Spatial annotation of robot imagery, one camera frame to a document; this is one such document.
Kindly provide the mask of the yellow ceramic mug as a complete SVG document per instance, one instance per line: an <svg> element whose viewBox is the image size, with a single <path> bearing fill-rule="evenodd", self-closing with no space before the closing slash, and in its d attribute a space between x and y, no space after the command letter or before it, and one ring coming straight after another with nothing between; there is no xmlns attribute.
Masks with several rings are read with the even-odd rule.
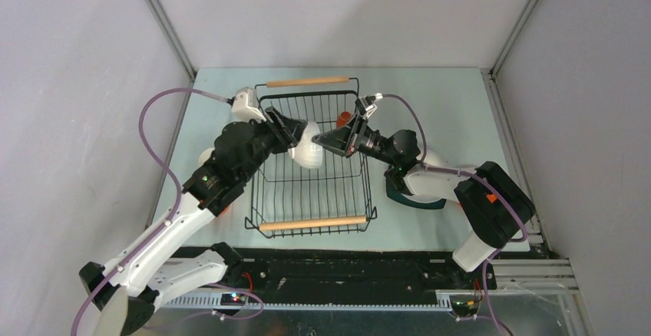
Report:
<svg viewBox="0 0 651 336"><path fill-rule="evenodd" d="M198 166L202 166L202 165L204 165L206 162L210 161L210 160L213 158L213 151L214 151L214 149L213 149L212 147L211 147L211 148L208 148L208 149L205 149L205 150L204 150L204 151L199 155L199 158L198 158Z"/></svg>

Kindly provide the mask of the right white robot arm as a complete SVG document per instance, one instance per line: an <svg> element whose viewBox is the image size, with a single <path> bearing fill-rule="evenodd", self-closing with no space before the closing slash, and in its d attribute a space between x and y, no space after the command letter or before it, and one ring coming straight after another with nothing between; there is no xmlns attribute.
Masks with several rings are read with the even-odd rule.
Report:
<svg viewBox="0 0 651 336"><path fill-rule="evenodd" d="M497 163L479 167L437 166L424 159L416 132L398 130L384 137L368 127L363 117L312 137L331 153L350 157L355 153L386 163L385 182L411 205L440 200L456 202L471 231L452 252L446 276L455 288L467 288L479 267L499 249L524 233L536 210L533 202Z"/></svg>

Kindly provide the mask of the white ceramic bowl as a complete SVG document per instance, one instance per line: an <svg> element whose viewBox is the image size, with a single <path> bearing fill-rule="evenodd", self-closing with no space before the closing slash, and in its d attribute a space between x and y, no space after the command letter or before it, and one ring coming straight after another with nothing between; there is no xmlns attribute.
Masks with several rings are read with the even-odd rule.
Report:
<svg viewBox="0 0 651 336"><path fill-rule="evenodd" d="M290 158L302 168L315 170L322 166L323 148L312 141L312 138L320 133L319 125L309 121L297 146L288 149Z"/></svg>

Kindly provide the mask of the small orange ceramic cup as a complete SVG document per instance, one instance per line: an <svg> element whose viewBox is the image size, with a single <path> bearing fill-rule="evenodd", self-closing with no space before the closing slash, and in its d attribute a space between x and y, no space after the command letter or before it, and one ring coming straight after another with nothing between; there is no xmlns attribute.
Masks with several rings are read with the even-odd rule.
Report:
<svg viewBox="0 0 651 336"><path fill-rule="evenodd" d="M352 119L352 114L348 111L341 112L336 119L336 127L344 127Z"/></svg>

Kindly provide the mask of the orange glossy bowl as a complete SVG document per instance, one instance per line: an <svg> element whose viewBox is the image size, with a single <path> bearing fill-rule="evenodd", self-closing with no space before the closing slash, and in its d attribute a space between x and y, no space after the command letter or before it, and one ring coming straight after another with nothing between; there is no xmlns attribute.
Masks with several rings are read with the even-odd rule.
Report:
<svg viewBox="0 0 651 336"><path fill-rule="evenodd" d="M228 212L229 209L230 209L230 206L231 206L231 205L228 205L228 206L224 207L223 210L222 210L219 214L216 215L216 217L220 217L220 216L223 215L224 213Z"/></svg>

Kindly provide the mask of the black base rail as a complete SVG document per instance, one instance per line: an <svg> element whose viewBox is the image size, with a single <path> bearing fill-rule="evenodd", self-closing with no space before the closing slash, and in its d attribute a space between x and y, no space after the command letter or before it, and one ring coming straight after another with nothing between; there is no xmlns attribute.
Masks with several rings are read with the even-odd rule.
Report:
<svg viewBox="0 0 651 336"><path fill-rule="evenodd" d="M437 305L437 290L495 290L492 268L465 272L449 252L245 249L221 242L222 284L267 305Z"/></svg>

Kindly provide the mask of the teal square plate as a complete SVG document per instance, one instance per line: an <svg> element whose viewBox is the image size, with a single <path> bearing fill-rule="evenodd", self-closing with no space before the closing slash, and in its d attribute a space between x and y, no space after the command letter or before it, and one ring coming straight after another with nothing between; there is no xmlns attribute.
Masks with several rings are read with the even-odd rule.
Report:
<svg viewBox="0 0 651 336"><path fill-rule="evenodd" d="M415 209L443 209L446 204L443 188L435 178L418 176L385 178L387 197L403 206Z"/></svg>

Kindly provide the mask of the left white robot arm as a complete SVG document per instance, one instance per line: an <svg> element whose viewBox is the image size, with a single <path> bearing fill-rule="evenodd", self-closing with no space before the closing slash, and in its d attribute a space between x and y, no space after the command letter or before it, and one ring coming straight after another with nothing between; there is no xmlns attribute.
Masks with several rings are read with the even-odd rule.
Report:
<svg viewBox="0 0 651 336"><path fill-rule="evenodd" d="M322 154L310 156L318 132L315 122L285 117L274 107L227 124L188 181L173 179L177 196L164 216L117 257L80 270L89 294L85 304L101 313L95 333L131 335L174 298L204 285L239 284L241 258L225 243L176 265L167 260L243 195L270 156L288 153L304 166L319 166Z"/></svg>

